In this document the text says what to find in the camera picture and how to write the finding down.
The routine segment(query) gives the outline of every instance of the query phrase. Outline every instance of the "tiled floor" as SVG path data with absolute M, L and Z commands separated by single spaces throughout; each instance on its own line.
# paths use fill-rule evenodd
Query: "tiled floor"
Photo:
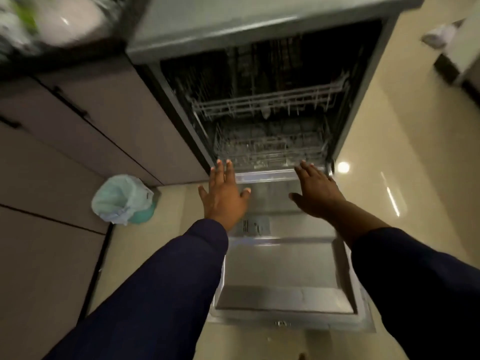
M 432 68 L 438 52 L 419 42 L 436 25 L 465 17 L 475 1 L 426 0 L 400 17 L 340 153 L 350 171 L 336 179 L 347 199 L 480 266 L 480 110 L 441 81 Z M 151 221 L 116 228 L 93 308 L 202 217 L 195 185 L 161 192 Z M 372 311 L 375 334 L 206 324 L 195 359 L 295 360 L 301 352 L 313 359 L 405 359 Z

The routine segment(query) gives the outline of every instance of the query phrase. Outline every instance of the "black cabinet handle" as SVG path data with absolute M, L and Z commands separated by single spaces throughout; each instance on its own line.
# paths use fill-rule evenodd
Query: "black cabinet handle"
M 59 87 L 55 86 L 51 90 L 52 94 L 57 97 L 61 102 L 66 104 L 70 109 L 72 109 L 78 116 L 81 117 L 82 120 L 85 120 L 87 122 L 91 122 L 92 118 L 88 114 L 87 110 L 84 110 L 83 108 L 77 106 L 75 103 L 73 103 L 65 94 L 65 92 Z
M 0 114 L 0 122 L 3 122 L 5 125 L 10 126 L 12 129 L 17 130 L 22 128 L 22 124 L 20 122 L 10 121 L 9 119 L 4 118 L 1 114 Z

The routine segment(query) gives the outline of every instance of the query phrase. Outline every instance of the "hand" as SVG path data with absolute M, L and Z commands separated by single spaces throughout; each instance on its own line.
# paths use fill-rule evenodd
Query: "hand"
M 235 182 L 235 171 L 230 159 L 226 160 L 226 172 L 223 163 L 216 161 L 217 167 L 210 171 L 208 193 L 203 186 L 198 186 L 198 193 L 203 202 L 205 218 L 219 222 L 226 231 L 230 231 L 247 212 L 250 188 L 239 193 Z
M 295 167 L 295 171 L 300 179 L 302 194 L 290 193 L 288 196 L 306 214 L 326 219 L 335 202 L 345 201 L 333 178 L 326 176 L 313 164 L 302 160 L 300 166 Z

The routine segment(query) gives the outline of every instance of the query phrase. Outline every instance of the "navy blue sleeve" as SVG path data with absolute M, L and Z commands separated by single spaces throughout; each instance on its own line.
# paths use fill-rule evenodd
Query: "navy blue sleeve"
M 354 242 L 352 265 L 410 360 L 477 351 L 480 271 L 397 228 Z
M 228 245 L 221 224 L 195 222 L 153 254 L 44 359 L 192 359 Z

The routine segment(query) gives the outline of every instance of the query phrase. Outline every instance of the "trash bag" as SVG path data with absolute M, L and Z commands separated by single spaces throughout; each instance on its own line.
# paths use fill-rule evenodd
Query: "trash bag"
M 114 224 L 128 223 L 139 211 L 152 206 L 153 192 L 131 175 L 114 175 L 98 189 L 92 199 L 92 210 L 102 220 Z

